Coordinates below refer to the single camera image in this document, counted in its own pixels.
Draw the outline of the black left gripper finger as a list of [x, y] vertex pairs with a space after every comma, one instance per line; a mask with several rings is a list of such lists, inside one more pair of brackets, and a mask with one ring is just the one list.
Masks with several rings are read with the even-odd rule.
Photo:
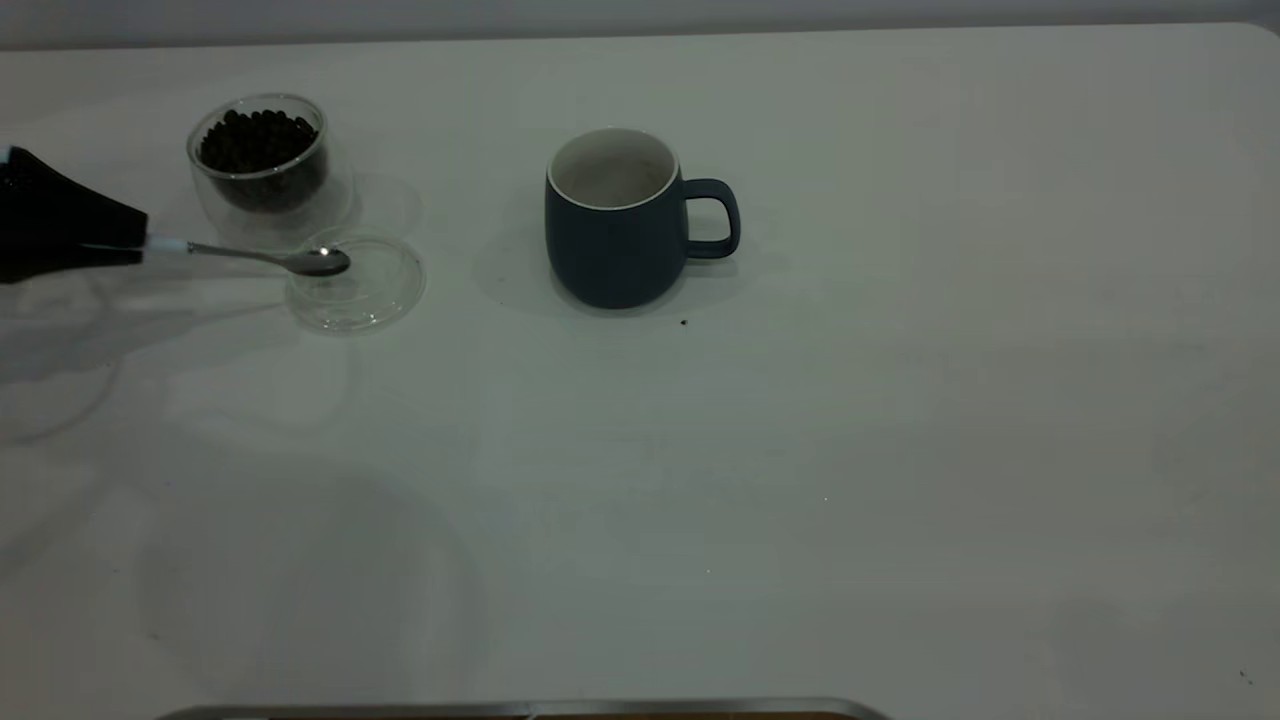
[[81, 269], [129, 266], [143, 261], [136, 250], [17, 250], [1, 254], [1, 284]]
[[54, 170], [31, 151], [4, 147], [1, 238], [18, 249], [78, 246], [137, 250], [148, 215]]

